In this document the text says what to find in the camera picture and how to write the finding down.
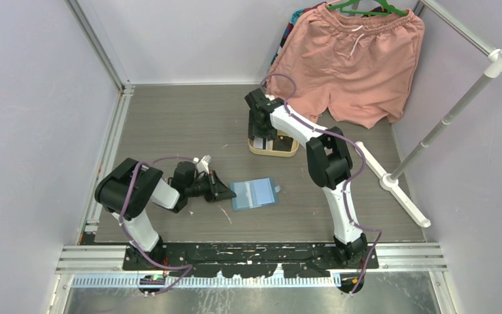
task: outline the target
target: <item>lavender wall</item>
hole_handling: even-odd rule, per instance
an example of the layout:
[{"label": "lavender wall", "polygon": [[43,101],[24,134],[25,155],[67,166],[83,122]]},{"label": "lavender wall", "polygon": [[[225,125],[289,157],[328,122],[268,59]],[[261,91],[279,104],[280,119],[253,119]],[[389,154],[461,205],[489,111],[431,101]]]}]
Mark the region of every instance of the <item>lavender wall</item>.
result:
[{"label": "lavender wall", "polygon": [[65,1],[0,1],[0,313],[44,313],[117,97]]},{"label": "lavender wall", "polygon": [[[259,82],[292,13],[321,0],[83,0],[107,53],[135,84]],[[411,7],[415,0],[393,0]],[[360,9],[378,4],[362,1]]]},{"label": "lavender wall", "polygon": [[[441,0],[464,24],[502,47],[502,1]],[[395,124],[409,153],[489,64],[432,12],[405,115]],[[409,171],[432,220],[466,313],[502,313],[502,74]]]}]

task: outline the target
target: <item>clothes hanger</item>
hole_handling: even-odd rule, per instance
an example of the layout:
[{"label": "clothes hanger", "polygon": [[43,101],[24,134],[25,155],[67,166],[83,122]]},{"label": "clothes hanger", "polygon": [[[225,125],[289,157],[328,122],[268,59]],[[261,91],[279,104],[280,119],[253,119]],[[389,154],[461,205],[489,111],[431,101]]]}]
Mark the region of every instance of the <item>clothes hanger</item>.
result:
[{"label": "clothes hanger", "polygon": [[399,10],[399,9],[396,9],[396,8],[392,7],[387,2],[387,0],[374,0],[374,1],[376,1],[378,4],[380,4],[380,6],[382,8],[386,9],[388,11],[388,13],[343,10],[343,8],[348,7],[350,5],[353,5],[354,3],[357,3],[359,1],[361,1],[361,0],[349,0],[349,1],[345,2],[345,3],[340,4],[340,5],[332,5],[333,3],[339,2],[339,1],[332,1],[332,2],[328,3],[328,10],[339,9],[339,11],[342,12],[342,13],[358,13],[358,14],[367,14],[367,15],[388,15],[389,13],[396,13],[396,14],[401,15],[401,16],[406,16],[407,15],[407,13],[405,11]]}]

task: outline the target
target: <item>pink shorts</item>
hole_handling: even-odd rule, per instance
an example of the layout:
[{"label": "pink shorts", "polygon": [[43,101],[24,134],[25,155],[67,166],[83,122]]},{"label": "pink shorts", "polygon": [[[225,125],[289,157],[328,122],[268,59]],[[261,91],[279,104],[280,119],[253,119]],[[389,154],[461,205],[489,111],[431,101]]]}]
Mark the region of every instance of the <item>pink shorts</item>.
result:
[{"label": "pink shorts", "polygon": [[[346,17],[326,5],[297,21],[270,73],[289,75],[297,92],[289,104],[316,122],[326,108],[337,121],[372,128],[398,121],[418,63],[424,23],[411,10],[368,18]],[[293,85],[271,77],[267,93],[287,97]]]}]

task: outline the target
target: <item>metal frame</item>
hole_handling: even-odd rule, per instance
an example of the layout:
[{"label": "metal frame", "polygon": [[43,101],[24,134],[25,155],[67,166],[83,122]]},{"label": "metal frame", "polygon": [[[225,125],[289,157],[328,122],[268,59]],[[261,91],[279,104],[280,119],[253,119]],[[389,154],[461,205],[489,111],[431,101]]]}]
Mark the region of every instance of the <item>metal frame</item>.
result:
[{"label": "metal frame", "polygon": [[[66,245],[59,258],[56,274],[162,273],[160,270],[122,270],[126,248],[126,245]],[[438,243],[379,243],[376,251],[380,267],[368,272],[447,271]],[[331,272],[356,273],[358,270]]]},{"label": "metal frame", "polygon": [[[134,86],[131,84],[126,84],[124,92],[120,96],[116,108],[114,109],[114,114],[109,126],[109,131],[107,132],[107,138],[103,151],[101,152],[101,158],[99,162],[99,168],[95,174],[95,181],[92,183],[90,191],[94,191],[97,188],[99,181],[107,174],[112,171],[114,165],[114,159],[116,157],[116,152],[118,150],[118,144],[120,144],[120,138],[122,136],[122,130],[124,129],[124,122],[126,121],[126,116],[129,108],[129,103],[131,97],[133,96]],[[86,207],[85,219],[82,222],[84,224],[83,232],[95,233],[99,225],[99,217],[101,216],[101,210],[103,206],[95,201],[93,197],[93,192],[90,193],[89,199]]]},{"label": "metal frame", "polygon": [[420,16],[424,11],[424,8],[430,9],[434,14],[436,14],[440,19],[447,23],[452,29],[459,33],[464,39],[471,43],[476,49],[478,49],[485,56],[489,56],[494,50],[495,46],[486,42],[475,32],[471,31],[468,27],[457,20],[449,11],[442,7],[438,2],[434,0],[419,0],[413,7],[413,12]]},{"label": "metal frame", "polygon": [[[124,271],[122,264],[127,245],[71,245],[64,246],[56,270],[56,291],[53,294],[49,314],[63,313],[71,288],[128,288],[133,289],[139,279],[163,271]],[[448,289],[445,274],[448,269],[438,243],[379,243],[376,247],[378,269],[368,272],[428,272],[442,313],[457,313]],[[187,277],[178,288],[292,288],[334,287],[340,285],[339,275],[357,273],[359,270],[331,270],[329,277],[284,278],[281,266],[268,278],[241,279]],[[174,279],[167,277],[166,285]],[[162,288],[164,285],[146,288]]]},{"label": "metal frame", "polygon": [[[112,163],[114,162],[134,86],[130,84],[124,86],[122,84],[117,70],[115,70],[113,64],[110,62],[103,45],[99,42],[99,38],[79,5],[78,0],[65,0],[65,2],[76,16],[80,27],[86,34],[111,79],[117,88],[123,91],[109,126],[107,143],[101,154],[100,168],[97,171],[96,179],[92,186],[92,189],[94,189],[101,178],[101,174],[108,173],[112,169]],[[470,31],[436,1],[419,0],[414,6],[414,12],[417,15],[421,15],[425,8],[431,9],[439,18],[444,20],[450,27],[455,29],[486,56],[490,56],[492,52],[495,51],[492,45]],[[97,230],[101,208],[102,207],[93,200],[91,195],[88,200],[87,215],[83,222],[83,232],[94,233]],[[56,270],[56,285],[50,301],[48,313],[63,313],[72,287],[81,287],[80,285],[94,285],[95,287],[119,287],[119,285],[130,285],[130,288],[133,288],[133,280],[124,279],[134,279],[143,275],[162,273],[162,271],[146,271],[145,273],[123,271],[122,263],[125,249],[125,245],[64,247]],[[458,312],[453,302],[452,293],[448,287],[450,284],[449,280],[446,279],[447,267],[437,243],[380,243],[377,246],[377,254],[380,268],[368,270],[369,272],[428,271],[442,313]],[[226,287],[228,284],[233,285],[233,287],[248,287],[250,285],[253,287],[273,287],[273,285],[282,285],[284,287],[292,285],[300,287],[307,285],[311,287],[324,287],[323,285],[334,285],[334,278],[336,275],[353,272],[357,272],[357,270],[332,270],[332,278],[319,280],[303,279],[286,281],[285,279],[274,277],[274,281],[272,282],[268,282],[268,280],[258,282],[259,279],[256,279],[254,281],[246,282],[245,280],[240,280],[239,282],[232,281],[228,283],[225,278],[212,278],[206,281],[198,278],[187,278],[181,282],[182,285],[180,287],[212,288]]]},{"label": "metal frame", "polygon": [[86,34],[86,37],[88,38],[91,46],[95,50],[95,53],[97,53],[97,57],[107,70],[107,73],[110,76],[110,79],[114,82],[114,85],[116,85],[117,89],[119,91],[124,89],[124,84],[122,84],[122,80],[120,79],[120,76],[118,75],[118,72],[112,65],[112,62],[110,62],[110,58],[107,55],[107,52],[103,48],[103,45],[99,41],[99,38],[97,37],[97,33],[93,30],[92,25],[90,24],[90,21],[88,20],[86,14],[82,10],[82,7],[80,6],[80,3],[78,0],[65,0],[65,2],[68,4],[70,9],[72,10],[72,13],[78,20],[78,23],[80,24],[80,28]]}]

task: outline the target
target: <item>cable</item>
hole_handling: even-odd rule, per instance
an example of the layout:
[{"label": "cable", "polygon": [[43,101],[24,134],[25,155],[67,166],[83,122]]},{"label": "cable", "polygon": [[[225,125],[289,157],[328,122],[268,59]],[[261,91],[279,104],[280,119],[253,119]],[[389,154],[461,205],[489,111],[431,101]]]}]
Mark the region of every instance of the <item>cable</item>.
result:
[{"label": "cable", "polygon": [[[156,164],[156,163],[158,163],[158,162],[160,162],[162,160],[169,160],[169,159],[182,159],[182,160],[191,160],[191,161],[193,161],[193,158],[174,156],[174,157],[159,158],[159,159],[155,160],[154,162],[152,162],[152,164],[154,165],[154,164]],[[168,290],[172,289],[172,287],[175,286],[177,283],[179,283],[180,280],[182,280],[182,278],[184,278],[185,276],[187,276],[187,274],[193,268],[193,265],[188,264],[188,265],[185,265],[185,266],[166,266],[166,265],[159,264],[159,263],[155,262],[154,260],[152,260],[147,255],[147,253],[145,253],[145,251],[139,246],[139,244],[133,239],[133,237],[129,234],[129,232],[127,230],[127,227],[124,224],[124,214],[126,213],[126,210],[128,208],[128,204],[129,204],[129,201],[130,201],[130,198],[131,198],[131,194],[132,194],[133,188],[135,186],[135,180],[137,178],[137,174],[139,173],[139,170],[140,170],[141,166],[151,167],[149,164],[147,164],[145,162],[138,162],[135,165],[135,167],[133,169],[133,174],[131,176],[130,184],[129,184],[129,187],[128,187],[128,191],[127,191],[127,194],[126,194],[126,198],[124,199],[124,204],[122,205],[122,210],[120,211],[120,214],[119,214],[119,217],[118,217],[118,222],[120,223],[120,226],[122,227],[122,231],[124,232],[124,234],[126,235],[126,237],[128,238],[128,240],[141,253],[141,256],[143,256],[143,258],[145,258],[147,260],[147,262],[151,263],[151,265],[153,265],[155,267],[158,267],[158,268],[161,268],[163,270],[186,270],[180,277],[178,277],[178,279],[174,280],[174,282],[172,282],[168,287],[165,287],[165,288],[161,289],[159,292],[155,293],[155,295],[158,295],[158,294],[167,292]]]},{"label": "cable", "polygon": [[349,138],[347,138],[347,137],[345,137],[343,135],[339,135],[339,134],[333,133],[331,131],[316,129],[314,126],[311,126],[310,124],[308,124],[307,122],[305,122],[303,119],[299,118],[298,116],[294,115],[290,111],[290,108],[288,106],[288,100],[293,95],[295,95],[295,93],[297,91],[297,83],[295,83],[295,81],[289,75],[285,75],[285,74],[282,74],[282,73],[271,73],[271,74],[268,74],[265,78],[263,78],[263,80],[261,81],[260,85],[265,84],[266,80],[269,77],[275,77],[275,76],[285,77],[286,79],[290,80],[290,82],[293,84],[293,91],[289,94],[288,97],[286,97],[286,99],[284,99],[284,108],[285,108],[286,112],[292,118],[294,118],[296,121],[298,121],[302,125],[306,126],[307,128],[311,129],[312,131],[317,131],[317,132],[320,132],[320,133],[323,133],[323,134],[326,134],[326,135],[334,136],[334,137],[337,137],[337,138],[345,141],[346,143],[348,143],[349,145],[351,145],[357,151],[357,153],[359,153],[359,156],[361,156],[361,167],[359,168],[359,170],[357,172],[355,172],[355,174],[351,175],[351,177],[349,177],[347,180],[345,180],[345,183],[343,184],[343,191],[342,191],[342,193],[343,193],[343,203],[344,203],[344,207],[345,207],[345,213],[347,214],[347,219],[349,220],[349,223],[351,223],[352,226],[355,226],[355,227],[357,227],[357,228],[359,228],[360,230],[363,230],[363,231],[378,232],[378,236],[376,237],[374,243],[372,244],[371,249],[369,250],[369,252],[367,254],[366,261],[364,262],[364,265],[363,265],[363,267],[361,269],[361,274],[359,275],[359,280],[353,286],[353,289],[351,289],[351,292],[349,292],[349,295],[353,296],[353,293],[359,287],[359,284],[361,283],[361,280],[365,277],[365,273],[367,271],[368,262],[369,262],[369,260],[371,258],[372,253],[374,252],[374,248],[376,247],[376,244],[378,244],[378,242],[380,241],[380,238],[382,237],[382,230],[381,229],[365,227],[365,226],[360,225],[355,220],[353,220],[353,218],[351,217],[351,212],[349,211],[349,204],[347,204],[347,198],[345,197],[345,191],[347,189],[347,186],[351,183],[351,181],[353,179],[355,179],[358,175],[361,174],[361,172],[363,172],[363,170],[365,169],[366,163],[367,163],[367,159],[366,159],[365,154],[363,153],[362,149],[359,146],[357,146],[357,144],[355,144],[355,142],[353,142]]}]

